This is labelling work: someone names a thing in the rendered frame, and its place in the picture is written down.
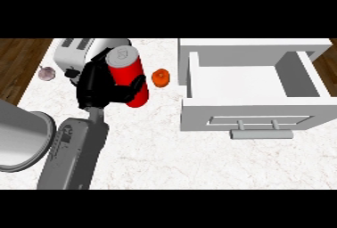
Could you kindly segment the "pale garlic bulb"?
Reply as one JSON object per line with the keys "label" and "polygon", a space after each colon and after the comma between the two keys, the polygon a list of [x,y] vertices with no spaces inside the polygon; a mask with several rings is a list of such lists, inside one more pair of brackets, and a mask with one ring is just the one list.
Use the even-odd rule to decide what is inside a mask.
{"label": "pale garlic bulb", "polygon": [[41,67],[38,71],[38,78],[43,81],[55,79],[55,69],[52,67]]}

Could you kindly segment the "orange fruit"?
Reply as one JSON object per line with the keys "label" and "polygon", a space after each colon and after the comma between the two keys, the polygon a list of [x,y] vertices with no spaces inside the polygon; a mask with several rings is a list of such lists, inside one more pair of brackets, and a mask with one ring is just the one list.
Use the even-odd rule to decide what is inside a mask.
{"label": "orange fruit", "polygon": [[170,73],[166,69],[158,69],[151,76],[152,83],[157,87],[166,87],[170,83]]}

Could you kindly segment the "red can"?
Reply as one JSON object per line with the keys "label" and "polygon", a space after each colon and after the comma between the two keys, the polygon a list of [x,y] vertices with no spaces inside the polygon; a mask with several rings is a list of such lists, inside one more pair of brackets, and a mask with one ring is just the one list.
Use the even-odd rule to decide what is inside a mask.
{"label": "red can", "polygon": [[[139,51],[130,45],[117,46],[106,54],[105,61],[114,77],[114,81],[120,86],[129,86],[135,78],[143,75],[143,68],[139,58]],[[135,99],[126,105],[139,108],[149,99],[148,84],[143,84]]]}

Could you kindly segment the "white toaster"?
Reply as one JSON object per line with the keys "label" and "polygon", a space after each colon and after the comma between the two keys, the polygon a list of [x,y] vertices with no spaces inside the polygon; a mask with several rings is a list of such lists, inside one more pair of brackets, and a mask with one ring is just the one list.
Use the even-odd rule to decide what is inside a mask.
{"label": "white toaster", "polygon": [[68,78],[75,78],[90,59],[106,49],[129,45],[127,38],[65,38],[55,50],[55,63]]}

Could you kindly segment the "white drawer cabinet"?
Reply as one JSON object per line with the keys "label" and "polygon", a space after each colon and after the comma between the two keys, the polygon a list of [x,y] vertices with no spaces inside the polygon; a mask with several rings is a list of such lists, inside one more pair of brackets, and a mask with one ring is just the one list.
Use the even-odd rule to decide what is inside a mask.
{"label": "white drawer cabinet", "polygon": [[186,85],[191,53],[198,53],[202,67],[273,66],[287,52],[304,52],[313,61],[330,47],[328,38],[179,38],[179,85]]}

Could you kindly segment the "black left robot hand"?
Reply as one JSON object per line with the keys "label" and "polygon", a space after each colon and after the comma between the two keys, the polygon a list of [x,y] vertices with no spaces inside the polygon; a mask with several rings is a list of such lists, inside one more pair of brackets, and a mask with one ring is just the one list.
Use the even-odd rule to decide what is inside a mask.
{"label": "black left robot hand", "polygon": [[78,107],[103,108],[111,102],[127,104],[133,101],[146,76],[137,76],[130,85],[118,85],[105,61],[106,54],[114,48],[106,48],[86,63],[77,84]]}

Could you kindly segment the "white open drawer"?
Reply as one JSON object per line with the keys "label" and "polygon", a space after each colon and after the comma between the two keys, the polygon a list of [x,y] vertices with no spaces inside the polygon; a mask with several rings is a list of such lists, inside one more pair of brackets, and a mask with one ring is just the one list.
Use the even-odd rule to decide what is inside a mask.
{"label": "white open drawer", "polygon": [[325,89],[304,52],[288,52],[272,66],[202,67],[188,56],[183,131],[307,130],[337,119],[337,98]]}

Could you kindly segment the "grey round pot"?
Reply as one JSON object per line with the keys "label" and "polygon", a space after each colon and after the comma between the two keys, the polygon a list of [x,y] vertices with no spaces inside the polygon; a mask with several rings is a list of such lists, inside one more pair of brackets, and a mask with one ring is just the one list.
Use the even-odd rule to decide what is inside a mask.
{"label": "grey round pot", "polygon": [[40,111],[25,111],[0,99],[0,172],[31,167],[50,149],[55,120]]}

